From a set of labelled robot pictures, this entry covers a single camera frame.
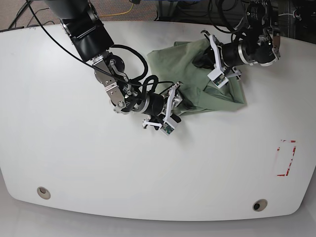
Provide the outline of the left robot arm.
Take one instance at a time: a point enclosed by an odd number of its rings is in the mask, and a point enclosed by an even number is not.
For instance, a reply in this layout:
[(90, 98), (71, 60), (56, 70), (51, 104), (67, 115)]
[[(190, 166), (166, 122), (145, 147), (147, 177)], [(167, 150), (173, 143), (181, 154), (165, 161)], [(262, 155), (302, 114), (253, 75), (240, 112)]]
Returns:
[(269, 66), (280, 58), (280, 30), (277, 8), (269, 0), (251, 0), (243, 7), (240, 25), (233, 27), (224, 15), (223, 1), (218, 1), (219, 17), (231, 34), (230, 43), (223, 44), (208, 31), (202, 34), (210, 46), (193, 60), (197, 68), (218, 71), (219, 76), (239, 78), (241, 65)]

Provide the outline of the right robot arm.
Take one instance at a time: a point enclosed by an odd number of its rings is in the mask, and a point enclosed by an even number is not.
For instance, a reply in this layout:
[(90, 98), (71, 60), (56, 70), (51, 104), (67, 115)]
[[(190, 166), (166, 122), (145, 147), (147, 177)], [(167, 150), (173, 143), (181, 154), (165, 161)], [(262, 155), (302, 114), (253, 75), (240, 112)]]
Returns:
[[(80, 59), (84, 63), (92, 61), (96, 79), (105, 87), (114, 112), (146, 114), (144, 128), (152, 126), (170, 133), (181, 122), (175, 108), (194, 107), (180, 91), (180, 82), (171, 82), (163, 92), (155, 92), (160, 81), (156, 75), (147, 75), (149, 67), (145, 58), (129, 46), (114, 44), (90, 1), (47, 0), (45, 3), (60, 19)], [(138, 57), (144, 66), (143, 73), (130, 79), (124, 72), (123, 60), (110, 52), (111, 48), (124, 49)]]

